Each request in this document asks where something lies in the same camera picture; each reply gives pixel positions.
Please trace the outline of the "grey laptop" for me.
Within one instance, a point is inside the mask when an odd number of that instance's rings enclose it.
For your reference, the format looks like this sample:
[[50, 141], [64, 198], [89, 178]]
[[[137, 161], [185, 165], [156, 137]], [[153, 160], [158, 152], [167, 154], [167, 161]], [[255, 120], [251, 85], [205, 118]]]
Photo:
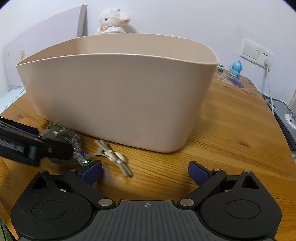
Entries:
[[295, 161], [295, 130], [291, 128], [287, 121], [285, 120], [285, 114], [293, 114], [289, 107], [281, 100], [277, 100], [273, 98], [270, 99], [269, 96], [264, 94], [261, 95], [265, 100], [266, 104], [269, 106], [271, 110], [273, 110], [274, 117], [276, 118], [283, 135], [287, 141], [287, 144], [290, 148], [292, 157]]

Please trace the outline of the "white wall switch socket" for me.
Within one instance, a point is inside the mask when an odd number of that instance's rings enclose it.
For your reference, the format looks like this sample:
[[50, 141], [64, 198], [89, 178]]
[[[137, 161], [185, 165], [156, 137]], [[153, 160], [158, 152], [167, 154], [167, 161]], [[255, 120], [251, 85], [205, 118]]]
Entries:
[[273, 65], [274, 54], [248, 39], [243, 39], [240, 56], [262, 68], [266, 68], [267, 64], [271, 69]]

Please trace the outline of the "blue cartoon figurine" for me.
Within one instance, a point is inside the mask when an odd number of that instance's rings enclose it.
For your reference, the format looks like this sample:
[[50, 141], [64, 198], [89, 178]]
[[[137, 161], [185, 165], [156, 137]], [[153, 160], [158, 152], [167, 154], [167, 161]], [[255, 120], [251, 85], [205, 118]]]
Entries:
[[229, 66], [230, 75], [233, 77], [239, 77], [242, 70], [242, 63], [240, 60], [235, 61], [232, 65]]

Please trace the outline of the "white phone stand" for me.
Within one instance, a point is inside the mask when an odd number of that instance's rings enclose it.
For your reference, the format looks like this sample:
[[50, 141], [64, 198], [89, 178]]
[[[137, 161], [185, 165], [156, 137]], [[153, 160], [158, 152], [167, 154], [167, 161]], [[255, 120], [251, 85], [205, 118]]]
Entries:
[[285, 114], [285, 120], [287, 121], [288, 125], [296, 130], [296, 125], [295, 125], [295, 115], [293, 114]]

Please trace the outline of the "pink purple headboard panel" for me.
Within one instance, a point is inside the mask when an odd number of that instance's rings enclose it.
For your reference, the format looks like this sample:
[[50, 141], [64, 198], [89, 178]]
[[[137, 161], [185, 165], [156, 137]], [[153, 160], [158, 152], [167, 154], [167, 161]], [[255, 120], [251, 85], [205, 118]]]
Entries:
[[45, 48], [81, 37], [87, 6], [53, 15], [21, 33], [4, 47], [4, 69], [10, 89], [23, 87], [16, 64]]

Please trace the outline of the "tiny mushroom figurine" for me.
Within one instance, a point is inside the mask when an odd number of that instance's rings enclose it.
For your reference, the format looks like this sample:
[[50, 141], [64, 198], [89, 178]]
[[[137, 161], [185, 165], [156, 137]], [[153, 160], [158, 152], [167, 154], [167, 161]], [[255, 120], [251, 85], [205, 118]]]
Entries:
[[218, 71], [219, 71], [219, 72], [223, 72], [223, 71], [224, 71], [223, 68], [224, 68], [224, 66], [223, 66], [222, 64], [219, 64], [219, 65], [218, 65]]

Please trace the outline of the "beige plastic storage basket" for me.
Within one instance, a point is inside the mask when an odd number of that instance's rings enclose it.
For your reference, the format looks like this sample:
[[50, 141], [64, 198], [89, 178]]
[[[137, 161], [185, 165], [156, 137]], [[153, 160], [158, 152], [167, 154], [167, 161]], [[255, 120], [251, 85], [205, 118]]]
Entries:
[[197, 41], [113, 33], [53, 45], [16, 68], [44, 119], [170, 153], [189, 138], [217, 64], [214, 51]]

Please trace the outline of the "purple flower table mat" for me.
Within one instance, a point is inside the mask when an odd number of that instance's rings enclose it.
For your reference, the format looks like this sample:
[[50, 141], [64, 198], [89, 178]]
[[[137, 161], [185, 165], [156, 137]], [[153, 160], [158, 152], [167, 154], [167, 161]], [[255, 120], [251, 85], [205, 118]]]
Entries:
[[217, 70], [215, 73], [215, 77], [225, 84], [237, 87], [248, 94], [259, 95], [259, 91], [255, 87], [253, 82], [246, 77], [233, 77], [232, 75], [230, 75], [228, 70]]

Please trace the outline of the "white plush lamb toy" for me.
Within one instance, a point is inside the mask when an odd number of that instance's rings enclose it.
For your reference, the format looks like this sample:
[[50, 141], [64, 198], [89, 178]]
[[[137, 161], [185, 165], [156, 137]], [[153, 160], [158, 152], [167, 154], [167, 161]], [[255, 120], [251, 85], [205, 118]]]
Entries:
[[130, 22], [130, 17], [120, 9], [104, 9], [99, 16], [99, 28], [95, 35], [109, 33], [125, 33], [124, 25]]

